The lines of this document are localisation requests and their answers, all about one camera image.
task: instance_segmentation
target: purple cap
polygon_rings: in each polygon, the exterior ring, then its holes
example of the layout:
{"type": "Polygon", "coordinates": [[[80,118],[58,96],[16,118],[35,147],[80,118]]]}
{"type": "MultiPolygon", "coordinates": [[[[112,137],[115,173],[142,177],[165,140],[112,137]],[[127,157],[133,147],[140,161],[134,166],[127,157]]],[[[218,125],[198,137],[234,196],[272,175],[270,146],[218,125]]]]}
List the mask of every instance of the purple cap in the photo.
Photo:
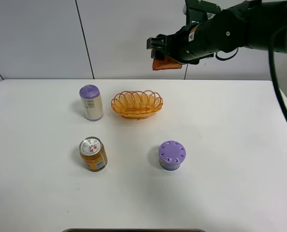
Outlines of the purple cap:
{"type": "Polygon", "coordinates": [[[176,141],[166,141],[158,149],[159,163],[166,170],[176,170],[185,160],[186,151],[182,144],[176,141]]]}
{"type": "Polygon", "coordinates": [[[86,85],[80,89],[80,97],[86,99],[97,98],[100,95],[99,88],[94,85],[86,85]]]}

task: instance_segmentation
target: table surface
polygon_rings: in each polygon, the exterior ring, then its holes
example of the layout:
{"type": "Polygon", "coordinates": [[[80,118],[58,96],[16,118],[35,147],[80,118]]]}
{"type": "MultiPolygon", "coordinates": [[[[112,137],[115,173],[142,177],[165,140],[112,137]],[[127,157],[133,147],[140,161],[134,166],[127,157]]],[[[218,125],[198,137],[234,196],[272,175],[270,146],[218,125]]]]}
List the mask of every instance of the table surface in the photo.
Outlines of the table surface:
{"type": "Polygon", "coordinates": [[[287,123],[269,81],[0,82],[0,232],[69,228],[287,232],[287,123]],[[84,118],[79,89],[97,85],[104,117],[84,118]],[[157,91],[163,109],[117,115],[123,90],[157,91]],[[108,166],[85,169],[78,145],[99,137],[108,166]],[[173,172],[157,150],[187,155],[173,172]]]}

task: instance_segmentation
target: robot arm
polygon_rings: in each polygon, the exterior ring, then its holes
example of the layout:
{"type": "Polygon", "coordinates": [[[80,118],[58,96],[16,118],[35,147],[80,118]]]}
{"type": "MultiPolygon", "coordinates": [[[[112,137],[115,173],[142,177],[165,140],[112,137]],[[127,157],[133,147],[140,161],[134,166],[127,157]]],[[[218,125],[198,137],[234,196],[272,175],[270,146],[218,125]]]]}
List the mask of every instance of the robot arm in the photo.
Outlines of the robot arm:
{"type": "MultiPolygon", "coordinates": [[[[238,47],[268,50],[273,33],[287,26],[287,1],[244,1],[226,10],[202,0],[185,2],[186,26],[173,35],[147,40],[153,59],[168,56],[181,64],[198,64],[218,51],[228,53],[238,47]]],[[[274,44],[275,51],[287,53],[287,31],[274,44]]]]}

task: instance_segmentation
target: purple lid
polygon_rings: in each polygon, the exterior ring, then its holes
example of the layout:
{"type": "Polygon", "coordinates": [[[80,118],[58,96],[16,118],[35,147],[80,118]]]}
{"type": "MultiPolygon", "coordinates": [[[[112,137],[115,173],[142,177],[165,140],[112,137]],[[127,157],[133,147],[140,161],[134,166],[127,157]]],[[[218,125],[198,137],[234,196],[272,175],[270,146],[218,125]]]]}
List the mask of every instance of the purple lid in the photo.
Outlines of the purple lid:
{"type": "Polygon", "coordinates": [[[159,158],[168,165],[181,164],[186,156],[185,148],[176,141],[166,141],[158,149],[159,158]]]}
{"type": "Polygon", "coordinates": [[[97,98],[100,95],[99,88],[93,85],[86,85],[80,89],[80,96],[86,99],[97,98]]]}

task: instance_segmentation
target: orange wicker basket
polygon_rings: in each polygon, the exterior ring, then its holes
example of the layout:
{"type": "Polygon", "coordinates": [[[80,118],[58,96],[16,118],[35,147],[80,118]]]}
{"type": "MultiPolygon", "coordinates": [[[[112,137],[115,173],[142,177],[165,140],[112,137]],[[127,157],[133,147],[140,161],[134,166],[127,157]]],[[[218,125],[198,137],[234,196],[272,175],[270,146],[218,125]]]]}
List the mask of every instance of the orange wicker basket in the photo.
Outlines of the orange wicker basket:
{"type": "Polygon", "coordinates": [[[126,118],[144,119],[162,109],[163,99],[151,90],[124,91],[112,99],[111,106],[116,113],[126,118]]]}

